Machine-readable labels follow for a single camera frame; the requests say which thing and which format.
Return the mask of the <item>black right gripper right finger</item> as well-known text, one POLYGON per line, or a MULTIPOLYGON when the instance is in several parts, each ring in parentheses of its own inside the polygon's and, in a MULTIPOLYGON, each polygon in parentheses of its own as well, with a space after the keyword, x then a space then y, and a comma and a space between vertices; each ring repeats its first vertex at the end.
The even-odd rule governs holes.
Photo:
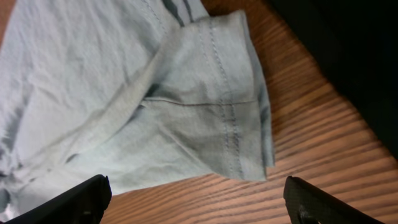
POLYGON ((284 200, 292 224, 382 224, 299 177, 286 178, 284 200))

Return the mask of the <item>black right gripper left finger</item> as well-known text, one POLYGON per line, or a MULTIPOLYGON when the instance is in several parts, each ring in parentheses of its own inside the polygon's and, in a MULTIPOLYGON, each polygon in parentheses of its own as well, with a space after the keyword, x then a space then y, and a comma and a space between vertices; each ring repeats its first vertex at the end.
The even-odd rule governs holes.
POLYGON ((100 224, 111 197, 108 177, 95 175, 6 224, 100 224))

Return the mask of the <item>light blue t-shirt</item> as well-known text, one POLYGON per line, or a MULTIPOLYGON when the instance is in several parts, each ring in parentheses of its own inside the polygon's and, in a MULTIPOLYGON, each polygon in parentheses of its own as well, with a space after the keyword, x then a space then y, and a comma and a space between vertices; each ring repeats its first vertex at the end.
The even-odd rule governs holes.
POLYGON ((246 14, 200 1, 17 1, 1 45, 1 219, 94 175, 123 194, 260 181, 271 109, 246 14))

